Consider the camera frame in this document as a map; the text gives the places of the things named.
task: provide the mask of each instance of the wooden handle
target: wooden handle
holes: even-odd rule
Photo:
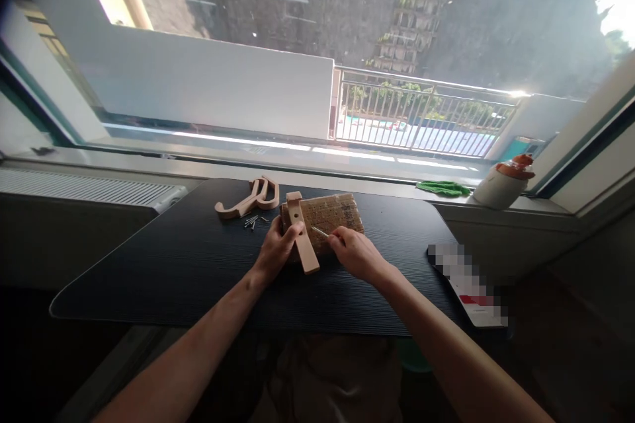
[[[286,205],[289,210],[291,224],[298,221],[304,221],[304,217],[302,216],[302,207],[300,207],[301,199],[302,194],[300,192],[290,192],[286,195]],[[298,254],[300,255],[300,261],[302,262],[304,273],[311,274],[319,271],[318,258],[306,231],[306,224],[304,226],[304,230],[302,230],[300,235],[296,238],[296,246],[298,247]]]

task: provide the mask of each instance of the forearm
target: forearm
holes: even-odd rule
[[[375,283],[464,422],[552,421],[476,343],[390,266]]]
[[[97,422],[183,422],[265,288],[248,272],[97,416]]]

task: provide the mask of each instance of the desk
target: desk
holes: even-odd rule
[[[303,198],[338,190],[280,186],[280,197]],[[65,319],[191,326],[250,269],[269,223],[254,231],[245,219],[223,221],[214,211],[249,194],[242,180],[203,182],[64,288],[51,314]],[[423,200],[355,194],[366,234],[387,261],[450,319],[474,330],[448,282],[427,261],[431,243],[456,243],[437,212]],[[257,211],[271,220],[278,210]],[[404,325],[370,285],[336,259],[305,276],[287,266],[256,304],[246,325],[259,330],[408,336]]]

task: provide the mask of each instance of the nail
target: nail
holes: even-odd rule
[[[329,235],[327,235],[326,233],[324,233],[321,229],[315,228],[315,227],[311,227],[313,228],[315,231],[317,231],[320,235],[322,235],[323,237],[328,238]]]

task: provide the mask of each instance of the bottle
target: bottle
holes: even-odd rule
[[[474,190],[474,199],[494,210],[509,208],[534,177],[533,163],[531,154],[520,154],[494,165]]]

